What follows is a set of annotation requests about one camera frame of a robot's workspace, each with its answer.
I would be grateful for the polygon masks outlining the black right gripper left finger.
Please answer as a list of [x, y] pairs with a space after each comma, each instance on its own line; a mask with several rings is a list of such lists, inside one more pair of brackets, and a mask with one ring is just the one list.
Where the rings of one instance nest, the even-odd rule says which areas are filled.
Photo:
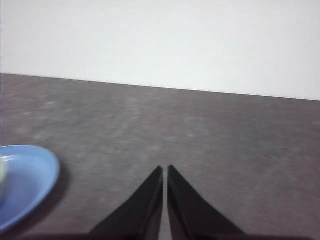
[[158, 237], [163, 211], [163, 169], [158, 166], [120, 207], [90, 232], [99, 237]]

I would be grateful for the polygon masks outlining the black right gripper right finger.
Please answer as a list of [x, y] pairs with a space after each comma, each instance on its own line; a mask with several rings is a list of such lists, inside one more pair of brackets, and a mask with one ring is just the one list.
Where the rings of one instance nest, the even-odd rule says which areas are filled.
[[245, 235], [203, 199], [173, 165], [167, 172], [167, 207], [173, 237]]

